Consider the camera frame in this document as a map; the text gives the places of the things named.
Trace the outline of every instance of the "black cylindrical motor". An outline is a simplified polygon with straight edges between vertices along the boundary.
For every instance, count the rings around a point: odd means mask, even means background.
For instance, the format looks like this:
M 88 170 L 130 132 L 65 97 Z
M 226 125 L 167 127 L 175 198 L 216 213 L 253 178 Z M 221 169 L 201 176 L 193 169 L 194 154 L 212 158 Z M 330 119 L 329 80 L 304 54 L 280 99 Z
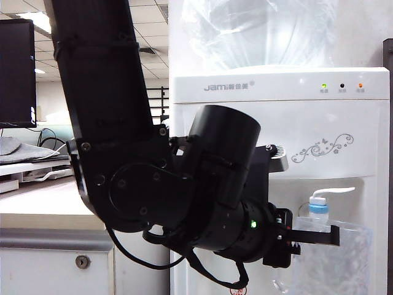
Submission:
M 260 131 L 259 123 L 243 112 L 207 105 L 196 114 L 189 136 L 197 136 L 206 161 L 216 162 L 221 182 L 216 200 L 235 208 L 246 182 Z
M 197 233 L 195 246 L 223 250 L 242 232 L 241 194 L 259 131 L 252 117 L 224 106 L 208 105 L 196 114 L 189 138 L 201 150 L 195 178 L 203 189 L 196 193 L 189 219 Z

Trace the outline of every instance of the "gray cushion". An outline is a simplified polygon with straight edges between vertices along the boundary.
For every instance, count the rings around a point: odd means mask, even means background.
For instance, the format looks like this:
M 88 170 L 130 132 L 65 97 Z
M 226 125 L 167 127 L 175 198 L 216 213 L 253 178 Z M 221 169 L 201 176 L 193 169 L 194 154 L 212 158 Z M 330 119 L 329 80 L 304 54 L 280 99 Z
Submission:
M 44 147 L 21 143 L 12 137 L 0 138 L 0 165 L 26 162 L 42 157 L 55 157 L 59 152 Z

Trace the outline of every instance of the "ceiling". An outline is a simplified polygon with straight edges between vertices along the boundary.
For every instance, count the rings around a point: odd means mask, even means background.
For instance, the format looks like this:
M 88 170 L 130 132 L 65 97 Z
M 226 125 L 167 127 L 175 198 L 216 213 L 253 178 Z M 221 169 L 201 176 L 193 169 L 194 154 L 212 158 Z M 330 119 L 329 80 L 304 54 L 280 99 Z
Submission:
M 128 0 L 139 46 L 151 47 L 156 54 L 141 52 L 145 79 L 166 79 L 168 73 L 168 0 Z M 0 20 L 24 12 L 45 12 L 44 0 L 0 0 Z M 37 82 L 60 81 L 57 62 L 53 59 L 50 35 L 40 28 L 34 32 Z

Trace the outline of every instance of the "computer monitor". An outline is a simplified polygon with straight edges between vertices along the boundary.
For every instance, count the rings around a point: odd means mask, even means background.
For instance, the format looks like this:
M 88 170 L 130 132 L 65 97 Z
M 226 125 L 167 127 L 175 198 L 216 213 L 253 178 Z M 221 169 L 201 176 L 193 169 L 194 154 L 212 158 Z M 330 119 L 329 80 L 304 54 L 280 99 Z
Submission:
M 33 21 L 0 20 L 0 128 L 36 127 Z

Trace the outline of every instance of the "decorative floral pattern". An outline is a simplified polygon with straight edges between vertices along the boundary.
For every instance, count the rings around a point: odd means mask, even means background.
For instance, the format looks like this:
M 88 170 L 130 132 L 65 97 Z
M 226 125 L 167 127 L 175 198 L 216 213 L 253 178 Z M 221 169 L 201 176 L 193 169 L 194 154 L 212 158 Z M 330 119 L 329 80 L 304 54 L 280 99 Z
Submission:
M 331 151 L 334 154 L 338 154 L 338 152 L 344 147 L 346 148 L 349 144 L 354 142 L 354 137 L 348 133 L 343 133 L 339 135 L 334 143 L 329 143 L 325 138 L 322 139 L 322 142 L 318 142 L 313 146 L 310 146 L 308 149 L 302 149 L 298 154 L 292 156 L 292 161 L 295 163 L 302 163 L 308 155 L 313 155 L 314 157 L 320 157 L 322 155 L 327 155 Z

